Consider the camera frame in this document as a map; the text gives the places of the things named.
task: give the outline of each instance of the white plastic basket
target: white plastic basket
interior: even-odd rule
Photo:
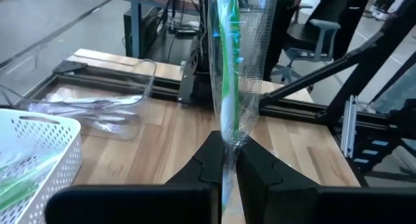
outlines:
[[[47,200],[71,185],[81,167],[81,125],[70,118],[0,109],[0,129],[0,168],[19,153],[26,158],[3,168],[0,178],[33,168],[42,155],[60,155],[49,172],[36,180],[34,195],[0,211],[1,224],[43,224]]]

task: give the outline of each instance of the plastic bag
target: plastic bag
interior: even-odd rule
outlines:
[[[227,144],[223,209],[239,148],[259,115],[259,96],[277,0],[209,1],[207,30],[215,115]]]

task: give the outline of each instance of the table leg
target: table leg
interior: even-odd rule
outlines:
[[[142,5],[131,2],[131,43],[133,58],[140,55],[140,26],[142,23]]]

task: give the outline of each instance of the desk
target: desk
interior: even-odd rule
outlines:
[[[168,0],[124,0],[131,3],[131,40],[133,47],[133,57],[138,58],[140,54],[140,24],[142,19],[142,4],[151,5],[164,8]],[[193,0],[199,7],[199,0]],[[197,14],[198,9],[195,9],[194,3],[191,0],[177,0],[176,10],[181,10],[184,7],[184,12],[188,14]]]
[[[143,73],[146,68],[133,67],[138,59],[110,55],[85,49],[68,60],[91,66]],[[179,66],[157,64],[156,76],[180,80]],[[279,84],[263,82],[263,92]],[[69,90],[72,96],[91,95],[86,88],[61,86],[54,92]],[[312,102],[301,90],[290,99]],[[179,103],[149,100],[149,112],[143,128],[131,141],[110,140],[82,135],[83,165],[75,184],[157,184],[178,172],[204,142],[218,129],[213,112]],[[279,159],[322,185],[359,186],[329,130],[324,126],[260,117],[251,137]],[[231,204],[223,223],[244,223],[238,184],[231,194]]]

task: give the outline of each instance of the gray floor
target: gray floor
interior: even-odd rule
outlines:
[[[1,0],[0,12],[0,63],[14,56],[28,46],[42,40],[47,35],[77,19],[86,11],[94,8],[105,0]],[[70,56],[79,48],[92,49],[124,55],[124,29],[123,13],[129,9],[129,3],[122,0],[112,0],[93,14],[78,22],[75,26],[58,35],[49,42],[46,47],[35,51],[38,60],[32,55],[25,56],[3,69],[0,74],[0,84],[6,85],[19,93],[25,93],[28,88],[51,73],[51,70],[63,59]],[[184,20],[195,20],[195,17],[187,16]],[[350,49],[359,47],[368,40],[381,26],[383,22],[374,19],[362,18],[352,40]],[[395,53],[384,64],[373,81],[365,88],[359,100],[368,103],[378,90],[391,78],[394,72],[415,51],[416,40],[407,36]],[[166,62],[172,35],[167,35],[160,48],[156,48],[152,59]],[[169,63],[180,64],[186,60],[189,51],[189,40],[176,39],[172,48]],[[287,57],[282,55],[280,64],[288,63]],[[295,62],[295,70],[306,75],[325,64],[312,62]],[[348,78],[354,68],[343,71],[333,77],[321,81],[315,85],[311,93],[314,102],[327,105],[338,92],[343,82]],[[405,169],[412,169],[409,163],[403,163],[402,151],[395,152],[387,157],[380,165],[378,171],[391,173],[403,173]],[[410,182],[391,182],[385,179],[367,178],[371,186],[415,186]]]

